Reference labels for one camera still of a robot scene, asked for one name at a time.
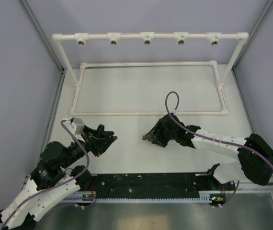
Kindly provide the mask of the small black water faucet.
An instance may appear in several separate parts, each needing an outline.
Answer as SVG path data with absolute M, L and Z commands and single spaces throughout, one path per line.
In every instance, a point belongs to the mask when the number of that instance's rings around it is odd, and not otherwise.
M 104 130 L 105 126 L 102 124 L 99 124 L 96 130 L 96 137 L 97 138 L 106 138 L 107 135 Z

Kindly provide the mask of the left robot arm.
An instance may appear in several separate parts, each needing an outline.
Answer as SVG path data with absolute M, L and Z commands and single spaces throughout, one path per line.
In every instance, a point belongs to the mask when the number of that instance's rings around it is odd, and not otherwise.
M 92 129 L 79 118 L 64 119 L 61 126 L 73 142 L 68 147 L 58 141 L 46 145 L 22 191 L 6 209 L 0 210 L 3 230 L 32 230 L 59 202 L 80 189 L 89 189 L 92 179 L 87 165 L 66 170 L 90 152 L 99 157 L 117 140 L 104 125 Z

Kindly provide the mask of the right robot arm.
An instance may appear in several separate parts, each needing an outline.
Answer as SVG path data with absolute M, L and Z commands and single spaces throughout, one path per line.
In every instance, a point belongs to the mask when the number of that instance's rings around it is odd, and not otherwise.
M 185 126 L 174 114 L 165 115 L 143 136 L 160 147 L 175 141 L 183 147 L 209 150 L 234 159 L 217 163 L 208 173 L 207 185 L 214 190 L 230 181 L 248 179 L 257 185 L 270 185 L 273 175 L 273 149 L 258 134 L 246 138 L 229 137 L 206 131 L 199 126 Z

